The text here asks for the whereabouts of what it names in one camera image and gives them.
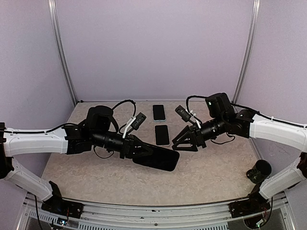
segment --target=lavender wall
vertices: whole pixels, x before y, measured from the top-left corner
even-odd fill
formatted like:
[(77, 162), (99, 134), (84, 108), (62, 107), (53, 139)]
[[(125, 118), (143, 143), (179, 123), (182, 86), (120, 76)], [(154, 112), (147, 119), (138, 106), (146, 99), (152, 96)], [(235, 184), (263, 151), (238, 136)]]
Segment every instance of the lavender wall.
[(251, 0), (57, 1), (78, 99), (232, 97), (252, 8)]
[[(73, 110), (47, 1), (0, 1), (0, 121), (15, 128), (50, 128)], [(16, 157), (40, 175), (49, 154)], [(0, 226), (11, 230), (26, 192), (0, 181)]]
[[(307, 1), (261, 0), (250, 63), (239, 103), (266, 115), (307, 123)], [(256, 140), (273, 174), (299, 156), (299, 151)], [(286, 194), (298, 229), (306, 229), (307, 182)]]

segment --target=speckled tabletop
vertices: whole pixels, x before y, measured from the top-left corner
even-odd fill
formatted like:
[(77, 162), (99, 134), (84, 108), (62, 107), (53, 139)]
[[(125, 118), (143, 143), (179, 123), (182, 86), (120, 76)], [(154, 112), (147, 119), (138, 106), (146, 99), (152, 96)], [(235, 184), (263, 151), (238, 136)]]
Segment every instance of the speckled tabletop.
[[(79, 103), (69, 122), (86, 118), (90, 107), (112, 107), (116, 103)], [(152, 105), (165, 106), (166, 121), (154, 122)], [(137, 114), (147, 116), (138, 131), (132, 134), (154, 144), (154, 126), (168, 125), (173, 139), (187, 123), (176, 114), (175, 108), (184, 102), (137, 102)], [(204, 122), (210, 118), (204, 102), (190, 102), (190, 108)], [(125, 103), (115, 109), (118, 125), (126, 123), (133, 106)], [(227, 140), (221, 135), (216, 141)], [(107, 156), (105, 149), (97, 153)], [(76, 155), (52, 154), (44, 170), (43, 179), (55, 182), (64, 197), (99, 203), (122, 205), (188, 205), (223, 201), (246, 196), (254, 184), (246, 171), (257, 161), (249, 141), (237, 137), (224, 145), (207, 141), (207, 148), (198, 152), (180, 152), (177, 167), (172, 172), (143, 167), (130, 159), (120, 159), (115, 153), (109, 159), (98, 158), (93, 151)]]

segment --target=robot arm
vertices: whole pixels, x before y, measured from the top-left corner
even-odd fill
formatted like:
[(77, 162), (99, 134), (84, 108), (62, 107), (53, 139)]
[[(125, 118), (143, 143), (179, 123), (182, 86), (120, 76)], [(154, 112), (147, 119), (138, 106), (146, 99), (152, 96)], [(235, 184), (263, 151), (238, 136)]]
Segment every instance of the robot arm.
[[(80, 124), (66, 124), (51, 130), (19, 130), (6, 128), (0, 123), (0, 179), (5, 179), (27, 190), (43, 201), (42, 209), (64, 216), (80, 218), (83, 205), (63, 200), (58, 186), (47, 182), (24, 168), (15, 158), (28, 153), (79, 154), (99, 146), (107, 151), (117, 151), (120, 158), (133, 159), (135, 163), (166, 171), (174, 170), (179, 153), (142, 142), (127, 130), (137, 130), (145, 116), (133, 117), (124, 135), (118, 134), (118, 125), (113, 110), (106, 106), (89, 109), (87, 118)], [(115, 132), (109, 131), (111, 123)], [(172, 167), (165, 167), (165, 161), (172, 158)]]
[[(198, 147), (206, 147), (205, 141), (216, 139), (222, 133), (234, 134), (245, 138), (262, 138), (302, 151), (288, 167), (281, 172), (257, 184), (249, 194), (249, 203), (230, 204), (233, 217), (248, 215), (262, 211), (267, 200), (273, 195), (307, 179), (307, 129), (306, 125), (290, 123), (267, 117), (258, 111), (245, 109), (236, 113), (225, 93), (217, 93), (205, 98), (209, 108), (210, 121), (199, 125), (186, 126), (172, 141), (174, 150), (197, 151)], [(179, 106), (175, 110), (184, 121), (190, 121), (194, 114)]]

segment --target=black smartphone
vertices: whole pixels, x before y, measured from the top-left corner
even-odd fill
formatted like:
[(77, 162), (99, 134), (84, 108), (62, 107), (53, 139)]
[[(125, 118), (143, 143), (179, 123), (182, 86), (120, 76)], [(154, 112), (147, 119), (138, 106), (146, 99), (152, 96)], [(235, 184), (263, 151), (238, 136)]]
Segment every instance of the black smartphone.
[(154, 169), (173, 171), (176, 168), (180, 154), (177, 151), (162, 148), (159, 146), (146, 144), (151, 147), (153, 154), (150, 156), (133, 158), (136, 164), (147, 166)]
[(169, 134), (167, 125), (155, 126), (154, 136), (156, 145), (169, 145)]
[(164, 105), (155, 104), (153, 105), (153, 119), (154, 121), (166, 121)]

